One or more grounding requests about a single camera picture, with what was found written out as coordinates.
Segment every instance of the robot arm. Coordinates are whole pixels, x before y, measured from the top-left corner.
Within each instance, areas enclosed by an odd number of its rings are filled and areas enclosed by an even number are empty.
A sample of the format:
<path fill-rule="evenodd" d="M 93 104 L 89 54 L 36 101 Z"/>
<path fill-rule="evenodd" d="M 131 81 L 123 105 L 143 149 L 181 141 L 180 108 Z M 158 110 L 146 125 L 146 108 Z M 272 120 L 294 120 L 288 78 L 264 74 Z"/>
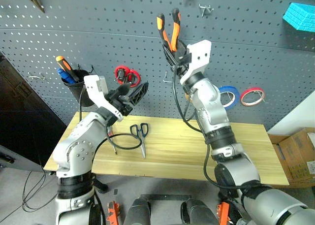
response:
<path fill-rule="evenodd" d="M 255 165 L 236 141 L 221 104 L 220 92 L 203 75 L 210 60 L 211 42 L 203 40 L 186 47 L 179 40 L 177 52 L 171 53 L 164 45 L 163 49 L 171 70 L 176 72 L 184 91 L 191 96 L 199 126 L 206 143 L 211 145 L 212 159 L 217 162 L 215 176 L 221 192 L 228 197 L 240 197 L 252 218 L 248 223 L 239 221 L 237 224 L 312 224 L 315 210 L 308 209 L 282 191 L 260 184 Z"/>
<path fill-rule="evenodd" d="M 145 95 L 148 83 L 127 96 L 130 84 L 108 92 L 104 77 L 84 77 L 89 97 L 98 110 L 91 112 L 53 151 L 58 164 L 57 225 L 100 225 L 100 207 L 95 204 L 91 173 L 95 154 L 107 134 L 107 127 L 127 116 Z"/>

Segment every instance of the red tape roll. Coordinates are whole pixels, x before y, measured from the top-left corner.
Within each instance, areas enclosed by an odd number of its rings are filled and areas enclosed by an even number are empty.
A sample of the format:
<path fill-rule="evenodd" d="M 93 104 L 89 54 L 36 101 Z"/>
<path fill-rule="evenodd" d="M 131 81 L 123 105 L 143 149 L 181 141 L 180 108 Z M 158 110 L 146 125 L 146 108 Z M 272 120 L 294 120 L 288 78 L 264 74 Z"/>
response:
<path fill-rule="evenodd" d="M 243 98 L 245 97 L 245 95 L 251 93 L 251 92 L 257 92 L 257 93 L 261 93 L 260 94 L 260 99 L 252 102 L 252 103 L 246 103 L 243 101 Z M 250 88 L 246 91 L 244 91 L 242 94 L 241 94 L 241 103 L 245 106 L 254 106 L 256 104 L 259 104 L 260 102 L 262 102 L 265 98 L 266 94 L 264 92 L 264 90 L 262 88 L 259 88 L 259 87 L 254 87 L 254 88 Z"/>

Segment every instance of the blue tape roll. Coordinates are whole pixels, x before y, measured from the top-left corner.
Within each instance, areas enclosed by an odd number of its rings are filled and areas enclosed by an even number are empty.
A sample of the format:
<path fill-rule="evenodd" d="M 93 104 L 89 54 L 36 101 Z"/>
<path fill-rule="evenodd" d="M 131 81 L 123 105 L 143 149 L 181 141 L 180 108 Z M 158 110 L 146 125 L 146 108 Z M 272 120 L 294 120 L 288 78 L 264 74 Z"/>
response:
<path fill-rule="evenodd" d="M 234 87 L 234 86 L 222 86 L 219 88 L 220 93 L 232 93 L 233 94 L 233 98 L 232 100 L 224 105 L 224 108 L 226 110 L 232 108 L 233 106 L 235 106 L 239 101 L 240 101 L 240 93 L 238 92 L 238 90 Z"/>

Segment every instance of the orange-handled pliers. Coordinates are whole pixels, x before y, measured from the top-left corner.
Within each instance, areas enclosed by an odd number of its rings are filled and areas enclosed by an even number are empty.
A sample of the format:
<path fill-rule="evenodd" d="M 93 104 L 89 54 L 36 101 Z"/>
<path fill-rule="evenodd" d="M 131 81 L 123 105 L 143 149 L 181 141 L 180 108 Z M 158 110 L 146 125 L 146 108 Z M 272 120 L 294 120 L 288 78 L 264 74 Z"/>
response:
<path fill-rule="evenodd" d="M 161 36 L 163 40 L 163 44 L 171 52 L 175 52 L 177 51 L 177 40 L 178 40 L 179 32 L 181 30 L 181 14 L 178 8 L 174 8 L 172 10 L 172 17 L 174 21 L 174 27 L 173 27 L 173 35 L 172 35 L 171 43 L 169 42 L 166 31 L 165 31 L 165 16 L 163 13 L 160 13 L 157 16 L 157 29 L 158 29 L 159 35 Z"/>

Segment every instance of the white wall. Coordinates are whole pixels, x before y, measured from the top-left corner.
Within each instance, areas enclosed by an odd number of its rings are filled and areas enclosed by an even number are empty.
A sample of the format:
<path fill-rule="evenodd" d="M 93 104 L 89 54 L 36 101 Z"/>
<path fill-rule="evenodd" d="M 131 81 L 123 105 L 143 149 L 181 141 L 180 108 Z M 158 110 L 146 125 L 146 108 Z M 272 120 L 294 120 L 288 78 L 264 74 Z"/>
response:
<path fill-rule="evenodd" d="M 315 128 L 315 91 L 271 128 L 268 133 L 292 135 L 305 127 Z"/>

